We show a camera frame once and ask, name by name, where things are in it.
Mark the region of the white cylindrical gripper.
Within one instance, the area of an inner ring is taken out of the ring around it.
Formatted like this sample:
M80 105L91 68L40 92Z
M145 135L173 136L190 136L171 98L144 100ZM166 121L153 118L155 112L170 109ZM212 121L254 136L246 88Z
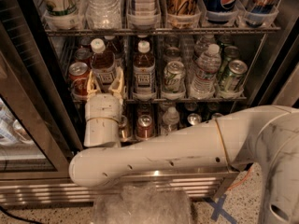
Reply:
M96 75L91 71L87 81L88 101L85 105L85 147L119 147L121 145L119 122L124 97L124 73L121 67L116 68L116 77L108 91L112 95L101 93Z

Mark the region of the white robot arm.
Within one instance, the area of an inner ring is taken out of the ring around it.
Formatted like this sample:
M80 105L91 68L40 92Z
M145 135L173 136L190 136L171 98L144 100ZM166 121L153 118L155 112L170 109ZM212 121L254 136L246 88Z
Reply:
M130 145L92 147L69 164L82 187L193 178L203 172L263 171L259 224L298 224L299 110L261 105Z

